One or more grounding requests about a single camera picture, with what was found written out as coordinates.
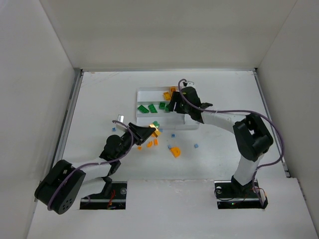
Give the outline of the green square duplo brick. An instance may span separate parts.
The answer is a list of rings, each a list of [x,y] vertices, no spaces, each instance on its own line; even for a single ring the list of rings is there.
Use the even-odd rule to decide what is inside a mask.
[[[160,104],[159,104],[159,109],[165,110],[165,108],[166,108],[165,102],[160,102]]]

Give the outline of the yellow rounded ladybug brick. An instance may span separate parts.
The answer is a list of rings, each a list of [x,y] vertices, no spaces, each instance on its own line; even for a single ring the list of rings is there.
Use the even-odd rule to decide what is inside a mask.
[[[169,92],[170,92],[170,95],[172,96],[173,93],[176,91],[176,86],[173,86],[173,87],[170,87],[169,88]]]

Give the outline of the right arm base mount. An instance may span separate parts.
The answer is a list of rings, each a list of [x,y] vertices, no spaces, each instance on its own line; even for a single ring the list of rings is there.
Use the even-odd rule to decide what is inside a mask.
[[[268,206],[266,192],[257,180],[254,187],[251,184],[242,187],[226,180],[215,181],[214,188],[218,209],[265,209]]]

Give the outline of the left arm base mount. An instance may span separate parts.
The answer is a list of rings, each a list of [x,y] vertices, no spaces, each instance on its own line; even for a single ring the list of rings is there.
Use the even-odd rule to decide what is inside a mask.
[[[105,184],[101,192],[90,194],[80,200],[81,210],[125,210],[127,197],[127,181],[113,181],[103,178]]]

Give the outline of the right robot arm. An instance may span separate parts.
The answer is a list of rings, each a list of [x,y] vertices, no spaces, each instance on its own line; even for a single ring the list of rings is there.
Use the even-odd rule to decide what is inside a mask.
[[[253,174],[260,159],[269,150],[274,140],[262,121],[255,113],[235,121],[231,113],[212,113],[205,109],[212,106],[202,103],[195,88],[185,87],[181,92],[174,91],[167,108],[170,112],[187,114],[192,120],[224,129],[235,136],[237,148],[241,154],[237,170],[231,178],[232,187],[238,192],[252,188]]]

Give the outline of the yellow long duplo brick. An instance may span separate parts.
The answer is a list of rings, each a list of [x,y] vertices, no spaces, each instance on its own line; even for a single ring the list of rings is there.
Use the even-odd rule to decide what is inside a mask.
[[[163,97],[165,99],[165,101],[170,101],[171,100],[171,95],[169,92],[164,92],[163,93]]]

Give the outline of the yellow large duplo brick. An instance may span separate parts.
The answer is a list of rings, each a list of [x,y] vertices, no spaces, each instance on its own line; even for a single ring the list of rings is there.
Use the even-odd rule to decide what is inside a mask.
[[[153,128],[154,129],[154,132],[151,134],[152,137],[158,137],[161,135],[161,132],[159,131],[159,128],[156,128],[153,123],[151,123],[149,125],[150,128]]]

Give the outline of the green thin lego plate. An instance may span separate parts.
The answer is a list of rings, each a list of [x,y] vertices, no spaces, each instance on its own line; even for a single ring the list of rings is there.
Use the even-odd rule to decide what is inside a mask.
[[[141,113],[143,113],[143,114],[148,114],[150,111],[146,108],[146,107],[144,107],[143,105],[140,105],[140,106],[138,106],[138,111],[139,112],[141,112]]]

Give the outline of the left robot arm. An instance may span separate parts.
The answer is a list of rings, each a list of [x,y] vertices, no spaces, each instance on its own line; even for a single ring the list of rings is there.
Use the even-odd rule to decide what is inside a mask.
[[[49,211],[61,215],[67,212],[77,198],[82,184],[102,179],[105,189],[113,175],[121,165],[121,159],[131,151],[134,145],[141,146],[152,135],[158,137],[157,121],[149,126],[137,126],[133,123],[125,125],[118,120],[113,123],[124,127],[124,134],[113,134],[106,139],[100,155],[85,163],[71,163],[59,160],[35,189],[34,196],[47,206]]]

